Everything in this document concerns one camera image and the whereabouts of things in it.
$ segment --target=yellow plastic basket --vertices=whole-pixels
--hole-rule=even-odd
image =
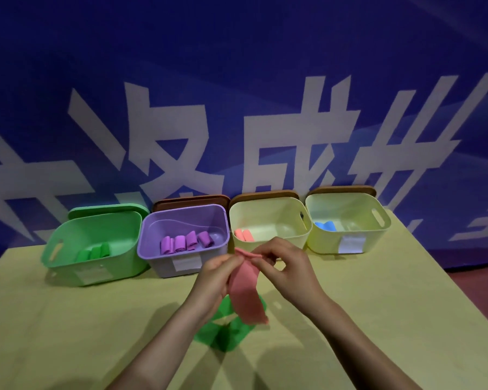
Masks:
[[[348,190],[354,191],[354,188],[348,187]],[[376,194],[371,187],[359,188],[359,191],[369,188]],[[340,192],[343,190],[319,188],[306,198],[307,211],[313,223],[331,221],[336,228],[336,231],[327,231],[317,225],[313,226],[307,238],[307,246],[316,253],[368,252],[391,225],[389,215],[371,191]]]
[[[248,252],[274,236],[302,248],[313,224],[306,207],[292,190],[247,193],[230,203],[229,221],[235,247]],[[241,241],[235,230],[249,230],[254,242]]]

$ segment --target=red floor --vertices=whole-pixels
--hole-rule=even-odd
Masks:
[[[488,268],[449,274],[488,319]]]

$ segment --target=green lid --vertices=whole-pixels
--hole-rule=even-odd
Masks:
[[[69,220],[78,219],[80,217],[103,215],[105,213],[116,213],[134,211],[141,215],[144,219],[150,211],[139,204],[113,204],[113,205],[96,205],[96,206],[79,206],[69,211]]]

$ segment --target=brown lid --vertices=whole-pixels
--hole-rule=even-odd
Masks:
[[[263,199],[275,199],[279,197],[292,197],[299,200],[300,197],[295,190],[272,190],[272,191],[261,191],[259,193],[243,193],[232,198],[229,202],[229,207],[231,208],[234,204],[238,202],[251,201],[251,200],[263,200]]]
[[[312,194],[322,193],[365,193],[376,197],[376,189],[366,184],[359,184],[354,186],[320,186],[307,193],[308,196]]]
[[[187,206],[198,206],[208,204],[219,204],[222,208],[228,212],[229,209],[229,197],[223,194],[214,194],[206,196],[194,196],[194,197],[180,197],[174,199],[165,199],[156,202],[152,207],[152,212],[158,212],[160,210],[184,208]]]

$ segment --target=rolled purple cloth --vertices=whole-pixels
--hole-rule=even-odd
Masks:
[[[212,238],[208,234],[208,231],[200,232],[197,235],[197,238],[199,238],[199,241],[201,241],[202,246],[204,246],[205,248],[210,248],[215,243],[213,242]]]
[[[161,254],[171,254],[174,249],[173,239],[165,236],[161,240]]]
[[[176,236],[174,242],[175,253],[184,252],[186,250],[186,237]]]
[[[186,249],[189,251],[194,251],[197,247],[197,236],[195,235],[195,231],[189,232],[186,235]]]

